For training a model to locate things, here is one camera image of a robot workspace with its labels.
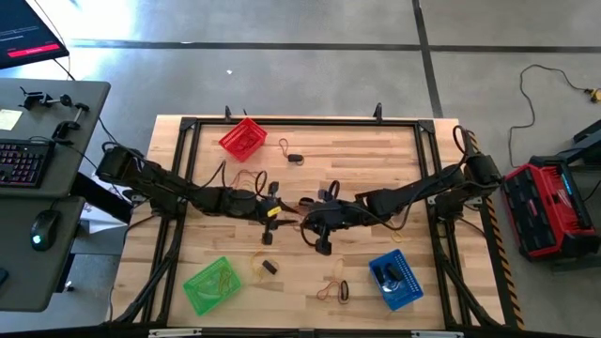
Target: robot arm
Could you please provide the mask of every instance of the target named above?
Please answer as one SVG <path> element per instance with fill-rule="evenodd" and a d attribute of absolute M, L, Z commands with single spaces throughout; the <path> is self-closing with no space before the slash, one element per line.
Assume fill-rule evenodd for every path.
<path fill-rule="evenodd" d="M 458 128 L 464 133 L 465 140 L 467 132 L 461 127 Z M 300 228 L 313 231 L 319 235 L 319 239 L 315 244 L 310 243 L 302 233 L 305 242 L 315 246 L 319 253 L 328 255 L 331 254 L 328 238 L 332 231 L 375 224 L 384 224 L 391 230 L 400 230 L 407 221 L 410 206 L 431 196 L 436 196 L 434 205 L 439 219 L 456 220 L 462 216 L 463 204 L 466 201 L 490 195 L 502 181 L 502 176 L 490 156 L 475 152 L 468 143 L 460 149 L 464 157 L 458 164 L 450 165 L 440 173 L 399 189 L 359 193 L 355 195 L 354 202 L 336 199 L 339 183 L 334 181 L 328 192 L 320 194 L 323 202 L 309 203 L 309 213 Z M 394 227 L 386 224 L 392 216 L 405 208 L 405 217 L 401 225 Z"/>
<path fill-rule="evenodd" d="M 272 239 L 270 230 L 294 222 L 276 220 L 277 212 L 273 211 L 275 208 L 296 212 L 275 197 L 277 182 L 270 184 L 268 195 L 225 186 L 197 186 L 164 170 L 156 162 L 144 159 L 137 150 L 124 146 L 106 149 L 97 173 L 102 181 L 130 187 L 143 195 L 149 200 L 152 212 L 163 217 L 174 218 L 181 200 L 187 200 L 209 216 L 260 222 L 266 225 L 263 242 L 268 245 Z"/>

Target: red basket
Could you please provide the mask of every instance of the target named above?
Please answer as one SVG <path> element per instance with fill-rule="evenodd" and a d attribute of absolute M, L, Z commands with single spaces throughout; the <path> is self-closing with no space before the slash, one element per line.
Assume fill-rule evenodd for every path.
<path fill-rule="evenodd" d="M 267 132 L 247 117 L 219 140 L 219 144 L 238 161 L 246 161 L 266 138 Z"/>

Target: concrete floor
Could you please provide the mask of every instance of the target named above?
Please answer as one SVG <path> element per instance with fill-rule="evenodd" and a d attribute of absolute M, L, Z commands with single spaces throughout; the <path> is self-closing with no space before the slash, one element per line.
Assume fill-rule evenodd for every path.
<path fill-rule="evenodd" d="M 81 39 L 420 44 L 411 0 L 39 2 L 68 44 Z M 601 45 L 601 2 L 596 0 L 423 0 L 421 5 L 431 45 Z M 370 115 L 381 101 L 386 116 L 433 116 L 419 49 L 70 50 L 71 72 L 77 79 L 103 80 L 113 86 L 102 114 L 108 129 L 121 143 L 142 151 L 147 151 L 155 115 L 221 114 L 226 104 L 235 113 L 245 108 L 257 115 Z M 433 52 L 431 58 L 443 115 L 459 118 L 476 132 L 504 174 L 510 171 L 507 129 L 530 122 L 518 90 L 522 69 L 543 64 L 564 69 L 578 86 L 601 86 L 598 51 Z M 0 70 L 0 76 L 63 79 L 65 75 L 54 62 L 43 62 Z M 533 69 L 525 78 L 538 119 L 532 129 L 516 131 L 516 163 L 566 148 L 574 133 L 599 118 L 601 109 L 557 74 Z M 136 123 L 124 125 L 123 115 Z M 105 138 L 101 130 L 95 132 L 87 152 L 93 161 L 100 160 L 99 145 Z M 85 164 L 83 170 L 91 168 Z M 595 179 L 578 178 L 584 194 Z M 601 201 L 596 197 L 589 210 L 601 220 L 592 207 Z M 601 336 L 601 270 L 556 275 L 546 265 L 526 262 L 516 252 L 498 195 L 494 200 L 527 329 Z M 112 238 L 120 240 L 121 234 Z M 75 293 L 55 296 L 41 314 L 0 313 L 0 331 L 100 323 L 116 262 L 110 255 L 80 256 L 70 276 L 81 286 Z"/>

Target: wooden tabletop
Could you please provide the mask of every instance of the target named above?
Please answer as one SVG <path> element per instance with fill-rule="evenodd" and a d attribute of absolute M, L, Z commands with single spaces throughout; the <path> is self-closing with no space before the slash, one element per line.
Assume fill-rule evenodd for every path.
<path fill-rule="evenodd" d="M 181 115 L 159 115 L 150 142 L 148 158 L 170 168 L 174 156 Z M 452 128 L 456 119 L 436 119 L 436 135 L 443 165 L 459 161 Z M 318 189 L 327 189 L 334 179 L 341 182 L 339 198 L 354 200 L 357 192 L 395 188 L 420 179 L 413 130 L 391 127 L 268 126 L 266 143 L 244 163 L 239 163 L 220 147 L 218 141 L 231 126 L 203 126 L 200 134 L 193 181 L 203 184 L 222 160 L 227 160 L 226 183 L 241 169 L 266 170 L 269 180 L 280 182 L 279 196 L 295 206 L 301 197 L 316 198 Z M 302 154 L 303 166 L 288 163 L 278 145 L 286 138 L 288 153 Z M 189 144 L 181 168 L 186 167 Z M 216 179 L 214 185 L 221 184 Z M 239 187 L 253 190 L 254 179 L 241 177 Z M 132 222 L 148 215 L 147 206 L 136 210 Z M 298 219 L 281 213 L 279 218 Z M 478 213 L 465 210 L 465 218 L 481 226 Z M 120 315 L 148 278 L 160 220 L 148 221 L 131 230 L 116 276 L 113 304 Z M 204 216 L 189 207 L 177 265 L 168 325 L 238 328 L 328 328 L 328 329 L 443 329 L 434 257 L 424 202 L 416 203 L 401 231 L 400 243 L 391 231 L 377 226 L 358 226 L 332 233 L 332 255 L 324 256 L 307 246 L 297 229 L 283 226 L 273 232 L 273 245 L 260 243 L 263 227 L 225 217 Z M 464 280 L 489 314 L 503 322 L 501 305 L 484 237 L 465 224 L 457 223 L 458 243 Z M 400 249 L 405 255 L 424 296 L 391 313 L 370 275 L 370 260 Z M 250 259 L 263 249 L 255 268 L 265 259 L 276 261 L 277 274 L 264 273 L 258 279 Z M 210 313 L 197 316 L 182 285 L 221 256 L 226 256 L 242 281 L 238 294 Z M 337 268 L 342 263 L 343 269 Z M 319 300 L 316 293 L 334 278 L 347 280 L 350 302 L 335 298 Z M 158 287 L 158 312 L 163 282 Z M 449 282 L 455 318 L 459 319 L 453 284 Z"/>

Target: monitor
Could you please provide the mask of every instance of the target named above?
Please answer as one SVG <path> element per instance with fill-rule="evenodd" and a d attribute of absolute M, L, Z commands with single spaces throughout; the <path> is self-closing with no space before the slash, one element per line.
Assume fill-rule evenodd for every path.
<path fill-rule="evenodd" d="M 0 0 L 0 69 L 68 55 L 25 0 Z"/>

